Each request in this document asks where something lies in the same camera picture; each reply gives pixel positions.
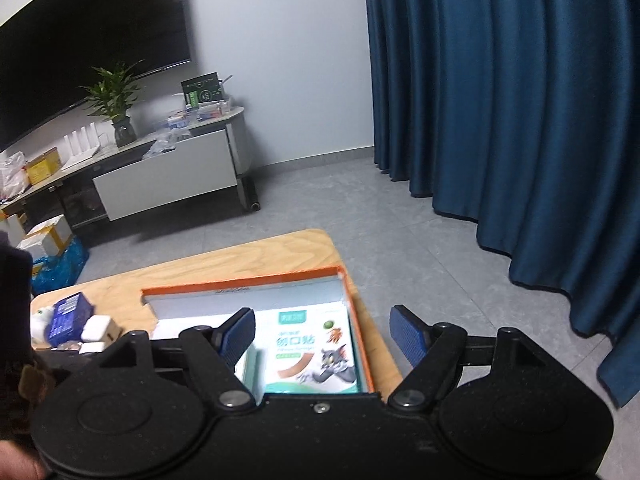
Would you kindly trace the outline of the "dark blue curtain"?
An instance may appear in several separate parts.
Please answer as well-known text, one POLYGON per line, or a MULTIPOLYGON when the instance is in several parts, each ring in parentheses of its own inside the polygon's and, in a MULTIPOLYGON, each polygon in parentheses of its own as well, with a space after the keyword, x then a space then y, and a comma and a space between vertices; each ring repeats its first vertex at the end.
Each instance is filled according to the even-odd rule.
POLYGON ((366 0, 374 160, 608 336, 639 391, 639 0, 366 0))

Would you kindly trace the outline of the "white and black TV cabinet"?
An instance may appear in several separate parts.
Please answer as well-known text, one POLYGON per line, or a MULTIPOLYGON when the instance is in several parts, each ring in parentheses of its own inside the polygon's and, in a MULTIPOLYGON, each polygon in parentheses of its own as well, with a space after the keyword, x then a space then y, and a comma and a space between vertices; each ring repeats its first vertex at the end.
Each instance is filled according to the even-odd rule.
POLYGON ((181 132, 185 137, 174 148, 149 157, 158 132, 122 148, 102 148, 2 204, 1 211, 24 216, 29 226, 64 214, 76 231, 226 188, 238 192, 244 209, 260 208, 242 106, 181 132))

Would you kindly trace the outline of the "blue rectangular tin box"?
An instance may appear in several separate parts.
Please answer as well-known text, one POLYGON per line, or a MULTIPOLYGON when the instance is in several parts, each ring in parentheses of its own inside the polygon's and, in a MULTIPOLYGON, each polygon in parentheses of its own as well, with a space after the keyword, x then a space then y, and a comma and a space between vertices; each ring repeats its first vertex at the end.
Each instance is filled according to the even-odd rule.
POLYGON ((55 348, 69 341, 81 341, 81 334, 94 307, 82 292, 76 292, 53 306, 48 343, 55 348))

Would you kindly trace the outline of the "white router with antennas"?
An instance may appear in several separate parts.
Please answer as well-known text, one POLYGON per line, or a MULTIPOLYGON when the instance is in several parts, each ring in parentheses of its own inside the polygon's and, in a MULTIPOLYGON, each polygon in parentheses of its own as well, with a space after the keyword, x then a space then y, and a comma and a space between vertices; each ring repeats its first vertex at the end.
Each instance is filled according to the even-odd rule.
POLYGON ((63 148, 66 154, 63 170, 86 162, 104 148, 114 143, 113 131, 106 125, 90 122, 78 130, 63 136, 63 148))

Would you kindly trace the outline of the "blue plastic bag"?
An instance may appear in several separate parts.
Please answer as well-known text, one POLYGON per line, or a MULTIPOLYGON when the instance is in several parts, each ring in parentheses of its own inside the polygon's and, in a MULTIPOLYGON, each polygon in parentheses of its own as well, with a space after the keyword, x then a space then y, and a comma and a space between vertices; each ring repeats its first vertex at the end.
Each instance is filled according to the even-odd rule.
POLYGON ((78 236, 59 256, 39 258, 32 266, 32 294, 38 296, 75 284, 89 259, 89 252, 78 236))

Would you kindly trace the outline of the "teal cartoon bandage box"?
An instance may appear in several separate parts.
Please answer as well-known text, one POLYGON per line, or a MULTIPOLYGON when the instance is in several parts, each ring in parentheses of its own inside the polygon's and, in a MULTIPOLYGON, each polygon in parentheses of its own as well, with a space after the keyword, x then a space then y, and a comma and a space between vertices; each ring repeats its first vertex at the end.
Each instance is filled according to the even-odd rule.
POLYGON ((254 341, 235 375, 258 398, 368 390, 348 309, 341 302, 258 311, 254 341))

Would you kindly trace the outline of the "orange-edged white cardboard tray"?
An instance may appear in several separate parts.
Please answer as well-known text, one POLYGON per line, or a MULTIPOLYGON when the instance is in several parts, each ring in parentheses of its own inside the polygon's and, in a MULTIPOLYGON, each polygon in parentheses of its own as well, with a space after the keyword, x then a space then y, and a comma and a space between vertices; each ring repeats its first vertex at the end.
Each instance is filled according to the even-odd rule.
POLYGON ((157 319, 152 333, 154 339, 176 338, 182 330, 197 325, 217 327, 242 307, 253 309, 256 318, 258 311, 341 302, 348 309, 350 327, 359 349, 359 369, 367 381, 368 390, 360 393, 374 390, 354 300, 348 290, 346 271, 340 266, 258 278, 145 288, 142 300, 157 319))

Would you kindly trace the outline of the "white charger cube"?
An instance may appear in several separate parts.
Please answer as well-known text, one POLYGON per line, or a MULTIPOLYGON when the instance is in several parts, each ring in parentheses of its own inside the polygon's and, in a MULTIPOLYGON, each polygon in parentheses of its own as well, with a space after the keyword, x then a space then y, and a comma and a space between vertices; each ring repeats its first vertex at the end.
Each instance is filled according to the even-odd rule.
POLYGON ((122 328, 109 315, 95 314, 88 318, 81 333, 81 341, 104 342, 107 346, 115 342, 122 332, 122 328))
POLYGON ((105 341, 83 342, 78 350, 79 354, 96 354, 103 352, 108 347, 105 341))

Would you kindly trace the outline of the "white green round bottle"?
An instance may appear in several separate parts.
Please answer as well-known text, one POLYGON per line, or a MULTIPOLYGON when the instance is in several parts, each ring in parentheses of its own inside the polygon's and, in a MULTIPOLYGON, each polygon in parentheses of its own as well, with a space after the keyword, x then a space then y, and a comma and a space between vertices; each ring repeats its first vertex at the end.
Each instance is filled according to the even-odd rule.
POLYGON ((30 317, 30 336, 32 344, 48 344, 54 307, 39 309, 30 317))

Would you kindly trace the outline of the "white plastic bag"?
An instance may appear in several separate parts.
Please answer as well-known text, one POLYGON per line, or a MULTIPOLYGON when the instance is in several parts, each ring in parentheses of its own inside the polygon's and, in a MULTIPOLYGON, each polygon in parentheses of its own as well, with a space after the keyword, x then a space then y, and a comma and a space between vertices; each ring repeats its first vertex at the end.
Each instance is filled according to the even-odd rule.
POLYGON ((30 185, 26 172, 26 158, 23 152, 17 152, 1 162, 1 199, 12 198, 24 193, 30 185))

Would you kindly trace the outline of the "large black television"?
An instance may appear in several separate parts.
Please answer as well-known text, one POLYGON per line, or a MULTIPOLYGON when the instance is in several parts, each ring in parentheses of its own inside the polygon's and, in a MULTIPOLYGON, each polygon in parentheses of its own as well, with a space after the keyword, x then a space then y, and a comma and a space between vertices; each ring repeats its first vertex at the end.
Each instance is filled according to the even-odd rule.
POLYGON ((183 0, 34 0, 1 27, 2 148, 81 103, 99 68, 190 57, 183 0))

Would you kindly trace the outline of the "green black display box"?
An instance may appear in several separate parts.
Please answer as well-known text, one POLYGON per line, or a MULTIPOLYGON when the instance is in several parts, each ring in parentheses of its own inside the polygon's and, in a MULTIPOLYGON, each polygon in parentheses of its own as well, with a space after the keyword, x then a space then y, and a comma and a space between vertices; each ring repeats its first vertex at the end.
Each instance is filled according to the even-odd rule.
POLYGON ((224 99, 224 88, 216 73, 183 80, 181 89, 187 108, 198 108, 201 104, 224 99))

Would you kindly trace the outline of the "yellow cardboard box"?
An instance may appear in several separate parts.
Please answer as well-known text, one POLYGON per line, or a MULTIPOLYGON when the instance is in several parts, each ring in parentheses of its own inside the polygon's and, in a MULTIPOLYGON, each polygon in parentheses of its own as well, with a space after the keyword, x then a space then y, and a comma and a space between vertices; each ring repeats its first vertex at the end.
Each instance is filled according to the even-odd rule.
POLYGON ((52 177, 62 167, 60 153, 57 148, 50 148, 41 155, 26 162, 25 170, 31 185, 36 185, 52 177))

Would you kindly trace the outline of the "potted green plant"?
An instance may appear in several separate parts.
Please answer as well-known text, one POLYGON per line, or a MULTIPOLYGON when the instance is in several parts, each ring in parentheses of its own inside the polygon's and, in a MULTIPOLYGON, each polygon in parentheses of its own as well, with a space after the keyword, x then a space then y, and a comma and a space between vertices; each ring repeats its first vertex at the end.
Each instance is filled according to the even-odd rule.
POLYGON ((128 115, 140 89, 134 76, 136 66, 137 63, 117 62, 112 68, 93 67, 96 81, 90 86, 82 86, 87 92, 90 116, 107 118, 112 123, 118 148, 137 140, 128 115))

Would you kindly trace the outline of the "clear plastic packets on cabinet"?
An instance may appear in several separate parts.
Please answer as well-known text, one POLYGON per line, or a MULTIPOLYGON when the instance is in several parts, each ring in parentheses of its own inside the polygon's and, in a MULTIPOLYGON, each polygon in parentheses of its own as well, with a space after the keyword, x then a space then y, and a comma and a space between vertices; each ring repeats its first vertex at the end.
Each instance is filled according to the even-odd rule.
POLYGON ((143 157, 151 158, 173 151, 178 142, 188 140, 192 136, 190 128, 198 126, 209 119, 221 118, 231 113, 231 102, 228 100, 207 102, 179 110, 167 119, 168 130, 161 133, 143 157))

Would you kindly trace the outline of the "white yellow cardboard boxes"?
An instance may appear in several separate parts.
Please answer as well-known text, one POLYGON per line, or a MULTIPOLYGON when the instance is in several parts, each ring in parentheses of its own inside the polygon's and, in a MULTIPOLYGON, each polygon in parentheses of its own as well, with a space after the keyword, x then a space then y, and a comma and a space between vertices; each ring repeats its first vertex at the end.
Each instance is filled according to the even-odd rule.
POLYGON ((62 214, 38 223, 28 232, 16 214, 11 217, 2 214, 1 231, 9 237, 11 246, 29 252, 34 260, 61 255, 73 238, 72 229, 62 214))

